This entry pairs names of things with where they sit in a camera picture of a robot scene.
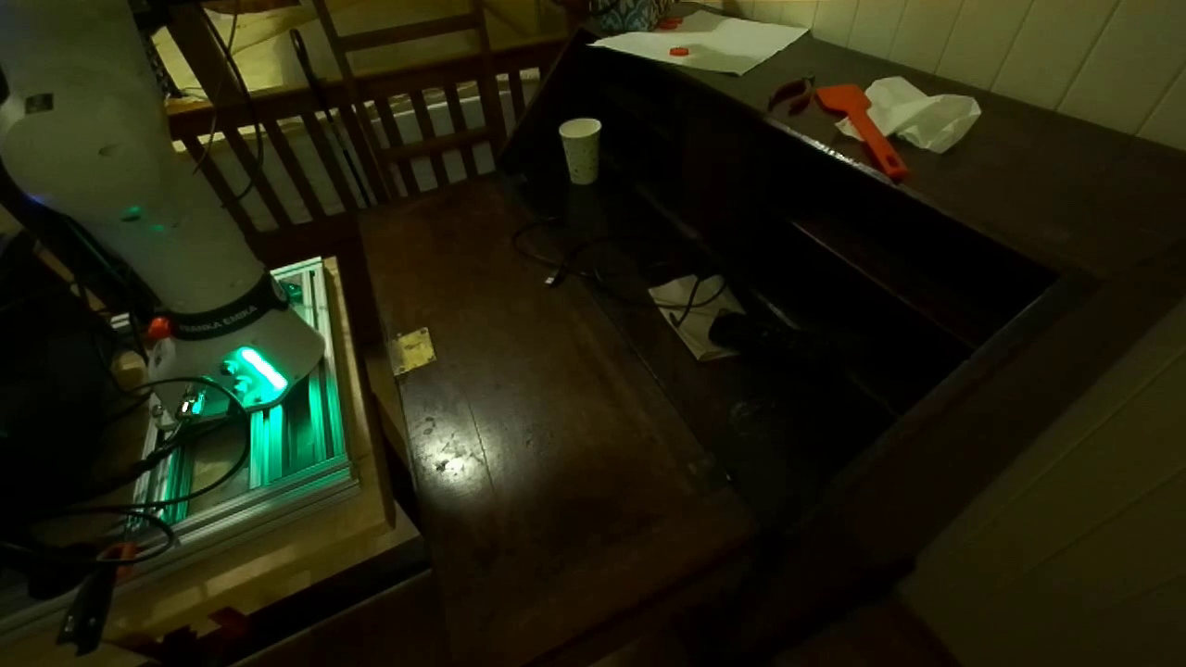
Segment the glowing green panel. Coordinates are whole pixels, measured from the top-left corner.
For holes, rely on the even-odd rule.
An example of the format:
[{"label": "glowing green panel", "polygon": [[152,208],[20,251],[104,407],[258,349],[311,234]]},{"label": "glowing green panel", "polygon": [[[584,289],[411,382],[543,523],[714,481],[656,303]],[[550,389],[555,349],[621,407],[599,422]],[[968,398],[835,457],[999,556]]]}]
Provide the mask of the glowing green panel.
[{"label": "glowing green panel", "polygon": [[205,419],[205,415],[207,415],[207,389],[196,389],[196,392],[193,392],[184,415],[190,415],[190,419]]},{"label": "glowing green panel", "polygon": [[233,398],[242,407],[262,407],[287,398],[289,382],[273,370],[258,349],[236,349],[221,360],[225,373],[233,378]]}]

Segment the wooden cabinet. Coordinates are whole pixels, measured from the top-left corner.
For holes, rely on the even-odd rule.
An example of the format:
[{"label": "wooden cabinet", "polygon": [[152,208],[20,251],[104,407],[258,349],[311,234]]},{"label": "wooden cabinet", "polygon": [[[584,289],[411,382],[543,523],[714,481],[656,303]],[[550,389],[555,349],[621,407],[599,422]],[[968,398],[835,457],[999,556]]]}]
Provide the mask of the wooden cabinet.
[{"label": "wooden cabinet", "polygon": [[[975,94],[985,117],[968,142],[899,150],[912,177],[898,186],[820,108],[767,117],[794,77],[882,73],[959,89],[812,39],[744,77],[571,47],[504,154],[540,210],[635,202],[635,220],[673,231],[744,301],[742,360],[776,385],[800,378],[776,403],[841,415],[771,439],[841,457],[781,507],[794,550],[739,601],[734,649],[886,586],[1183,301],[1186,161],[1171,150]],[[571,117],[605,121],[590,193],[562,183],[555,121]]]}]

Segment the green light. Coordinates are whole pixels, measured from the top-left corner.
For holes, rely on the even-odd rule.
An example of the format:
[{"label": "green light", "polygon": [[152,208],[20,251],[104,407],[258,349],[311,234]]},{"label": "green light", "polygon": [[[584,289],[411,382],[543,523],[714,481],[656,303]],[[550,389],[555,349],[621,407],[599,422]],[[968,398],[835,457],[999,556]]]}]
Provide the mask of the green light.
[{"label": "green light", "polygon": [[289,412],[280,403],[253,415],[253,469],[247,469],[253,490],[269,490],[287,481],[289,476],[287,431],[289,431]]},{"label": "green light", "polygon": [[128,204],[128,208],[121,208],[119,221],[141,221],[141,220],[144,220],[144,204]]},{"label": "green light", "polygon": [[243,357],[243,365],[257,367],[258,378],[266,378],[266,385],[269,385],[273,392],[287,392],[287,389],[289,389],[287,373],[279,373],[257,349],[242,349],[242,357]]},{"label": "green light", "polygon": [[190,401],[190,415],[201,419],[205,412],[207,412],[207,392],[201,389],[201,392],[193,392],[193,401]]},{"label": "green light", "polygon": [[236,349],[225,357],[230,392],[242,407],[262,407],[287,398],[289,382],[257,349]]}]

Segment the electronic device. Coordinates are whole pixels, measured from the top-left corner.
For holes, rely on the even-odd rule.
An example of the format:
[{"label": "electronic device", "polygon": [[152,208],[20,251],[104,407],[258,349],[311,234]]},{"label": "electronic device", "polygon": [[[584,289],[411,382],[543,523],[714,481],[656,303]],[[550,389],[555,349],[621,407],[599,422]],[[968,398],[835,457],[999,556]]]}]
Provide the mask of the electronic device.
[{"label": "electronic device", "polygon": [[[0,0],[0,204],[25,231],[0,262],[0,566],[38,571],[51,556],[38,559],[21,523],[91,490],[104,457],[111,328],[69,283],[128,315],[152,431],[196,419],[211,389],[243,415],[269,407],[327,346],[169,150],[128,0]],[[65,277],[38,268],[28,236]],[[111,582],[104,551],[62,565],[104,565],[86,591],[107,601],[91,595]]]}]

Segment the wooden frame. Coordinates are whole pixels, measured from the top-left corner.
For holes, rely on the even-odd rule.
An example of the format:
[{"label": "wooden frame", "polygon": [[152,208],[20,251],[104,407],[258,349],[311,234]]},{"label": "wooden frame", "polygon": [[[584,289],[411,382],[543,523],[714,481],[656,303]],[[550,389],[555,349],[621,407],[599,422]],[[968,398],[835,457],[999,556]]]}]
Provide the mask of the wooden frame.
[{"label": "wooden frame", "polygon": [[[372,131],[384,134],[388,162],[375,167],[362,150],[362,117],[350,117],[346,86],[327,86],[327,100],[311,89],[262,94],[247,105],[214,105],[175,113],[169,138],[193,155],[207,186],[225,204],[230,220],[257,245],[258,234],[287,234],[294,228],[356,217],[372,202],[378,177],[401,183],[401,198],[419,198],[453,186],[448,161],[459,162],[459,177],[480,175],[480,154],[495,154],[508,125],[516,125],[530,100],[530,83],[560,54],[555,40],[524,45],[489,56],[467,56],[429,62],[414,71],[372,73],[356,83]],[[480,131],[471,125],[467,105],[480,108]],[[214,161],[214,144],[225,142],[233,161]],[[258,154],[279,161],[279,170],[262,170]]]}]

